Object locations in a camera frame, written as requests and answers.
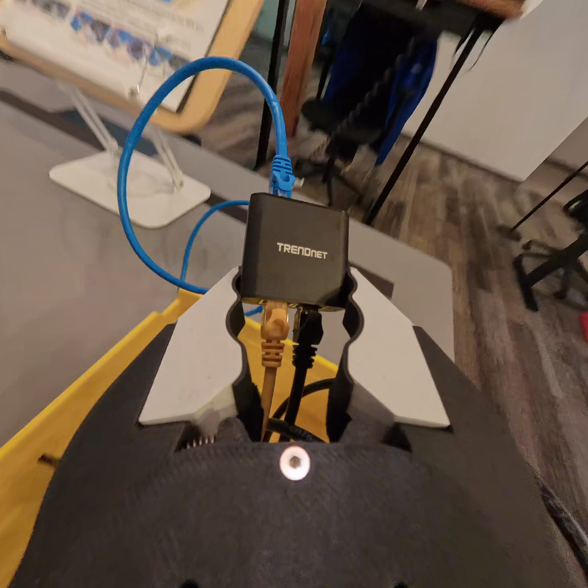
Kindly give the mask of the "blue hanging garment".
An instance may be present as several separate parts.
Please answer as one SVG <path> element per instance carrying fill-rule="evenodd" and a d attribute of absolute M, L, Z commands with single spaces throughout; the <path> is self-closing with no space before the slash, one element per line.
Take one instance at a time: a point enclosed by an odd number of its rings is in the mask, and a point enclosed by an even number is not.
<path fill-rule="evenodd" d="M 439 36 L 375 6 L 360 4 L 335 53 L 320 122 L 333 131 L 366 99 L 376 95 L 338 134 L 351 147 L 368 145 L 382 165 L 421 102 L 435 69 Z"/>

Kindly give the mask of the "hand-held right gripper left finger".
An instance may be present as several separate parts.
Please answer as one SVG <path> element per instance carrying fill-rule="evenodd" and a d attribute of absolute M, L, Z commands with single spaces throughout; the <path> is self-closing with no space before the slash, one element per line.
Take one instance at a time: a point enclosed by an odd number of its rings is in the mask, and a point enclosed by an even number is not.
<path fill-rule="evenodd" d="M 223 420 L 237 417 L 250 439 L 261 439 L 261 397 L 239 341 L 246 325 L 239 279 L 233 268 L 176 321 L 141 425 L 188 422 L 212 437 Z"/>

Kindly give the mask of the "black ethernet adapter box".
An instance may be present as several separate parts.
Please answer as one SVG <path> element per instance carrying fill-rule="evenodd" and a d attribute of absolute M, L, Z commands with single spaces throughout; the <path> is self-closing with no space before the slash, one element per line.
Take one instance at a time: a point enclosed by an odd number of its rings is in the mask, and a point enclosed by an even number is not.
<path fill-rule="evenodd" d="M 349 215 L 292 198 L 255 193 L 247 211 L 239 293 L 337 311 L 346 304 Z"/>

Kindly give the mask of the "black metal pole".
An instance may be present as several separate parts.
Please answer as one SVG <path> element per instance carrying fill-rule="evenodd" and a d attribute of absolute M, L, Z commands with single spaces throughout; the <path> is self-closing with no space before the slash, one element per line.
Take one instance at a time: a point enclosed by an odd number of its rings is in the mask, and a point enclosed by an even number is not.
<path fill-rule="evenodd" d="M 277 2 L 275 29 L 272 38 L 269 70 L 267 77 L 267 82 L 273 91 L 276 91 L 277 82 L 279 79 L 279 72 L 283 53 L 283 40 L 286 29 L 286 21 L 288 17 L 288 8 L 289 1 Z M 256 154 L 256 160 L 254 163 L 254 171 L 258 171 L 262 166 L 266 164 L 272 126 L 273 122 L 270 107 L 267 103 L 264 103 L 258 141 L 258 150 Z"/>

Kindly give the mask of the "brown wooden post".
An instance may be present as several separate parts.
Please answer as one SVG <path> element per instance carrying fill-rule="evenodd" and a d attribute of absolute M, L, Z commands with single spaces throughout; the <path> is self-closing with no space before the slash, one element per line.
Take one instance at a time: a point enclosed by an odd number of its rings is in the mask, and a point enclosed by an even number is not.
<path fill-rule="evenodd" d="M 327 1 L 297 1 L 281 93 L 286 134 L 294 137 L 310 80 Z"/>

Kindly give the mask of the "black metal table leg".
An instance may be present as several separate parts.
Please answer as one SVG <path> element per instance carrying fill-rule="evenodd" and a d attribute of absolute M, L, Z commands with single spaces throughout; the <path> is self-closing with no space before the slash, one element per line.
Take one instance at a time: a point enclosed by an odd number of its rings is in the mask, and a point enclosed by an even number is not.
<path fill-rule="evenodd" d="M 443 83 L 441 89 L 437 93 L 435 99 L 433 99 L 432 104 L 430 105 L 427 113 L 425 114 L 424 118 L 422 119 L 418 129 L 416 130 L 414 136 L 411 138 L 408 146 L 403 151 L 399 162 L 397 163 L 396 167 L 394 168 L 393 173 L 390 175 L 389 179 L 387 180 L 385 186 L 382 188 L 378 198 L 371 206 L 371 209 L 368 210 L 362 220 L 362 223 L 368 226 L 373 226 L 375 220 L 381 211 L 382 207 L 384 206 L 386 199 L 392 192 L 392 189 L 396 186 L 398 180 L 400 179 L 402 173 L 406 169 L 408 162 L 410 161 L 411 157 L 413 156 L 418 144 L 420 143 L 421 139 L 423 138 L 424 133 L 428 129 L 431 121 L 437 114 L 443 100 L 445 99 L 447 93 L 449 92 L 453 82 L 456 80 L 460 70 L 462 69 L 463 65 L 465 64 L 467 57 L 470 55 L 472 49 L 474 48 L 475 44 L 477 43 L 478 39 L 481 37 L 483 33 L 483 27 L 481 25 L 481 21 L 474 21 L 472 26 L 472 31 L 468 35 L 467 39 L 462 43 L 464 45 L 463 49 L 460 51 L 458 58 L 455 60 L 454 65 L 450 73 L 448 74 L 445 82 Z"/>

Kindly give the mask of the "black chair base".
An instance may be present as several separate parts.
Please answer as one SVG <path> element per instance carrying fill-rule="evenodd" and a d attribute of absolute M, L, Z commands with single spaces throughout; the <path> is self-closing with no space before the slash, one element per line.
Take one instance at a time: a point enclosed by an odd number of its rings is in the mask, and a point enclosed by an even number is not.
<path fill-rule="evenodd" d="M 573 276 L 587 284 L 587 269 L 582 263 L 587 253 L 587 189 L 566 202 L 562 212 L 580 230 L 570 245 L 558 248 L 531 239 L 521 244 L 520 253 L 512 261 L 518 290 L 531 312 L 539 310 L 533 288 L 548 276 L 562 272 L 560 287 L 553 294 L 558 300 L 566 299 Z"/>

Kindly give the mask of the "yellow plastic bin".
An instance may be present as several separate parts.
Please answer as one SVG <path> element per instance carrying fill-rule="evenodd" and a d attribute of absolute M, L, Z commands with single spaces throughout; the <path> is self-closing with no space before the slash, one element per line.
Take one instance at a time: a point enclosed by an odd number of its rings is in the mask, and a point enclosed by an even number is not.
<path fill-rule="evenodd" d="M 42 465 L 41 456 L 60 458 L 108 386 L 164 327 L 177 320 L 198 299 L 199 295 L 181 290 L 163 312 L 152 312 L 1 447 L 1 587 L 9 585 L 22 559 L 53 476 L 53 468 Z M 246 347 L 252 379 L 261 386 L 260 326 L 252 318 L 245 320 L 239 341 Z M 287 340 L 272 411 L 289 395 L 294 371 L 292 350 L 293 343 Z M 298 426 L 324 441 L 327 441 L 326 406 L 327 392 L 313 393 L 302 401 L 296 420 Z"/>

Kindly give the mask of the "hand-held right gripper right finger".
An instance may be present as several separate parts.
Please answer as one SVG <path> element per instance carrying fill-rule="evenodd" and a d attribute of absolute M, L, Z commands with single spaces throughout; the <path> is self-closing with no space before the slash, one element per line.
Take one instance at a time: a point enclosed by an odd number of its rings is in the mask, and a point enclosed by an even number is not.
<path fill-rule="evenodd" d="M 450 429 L 415 326 L 357 268 L 345 276 L 343 327 L 349 335 L 326 410 L 329 440 L 357 417 L 385 430 L 397 423 Z"/>

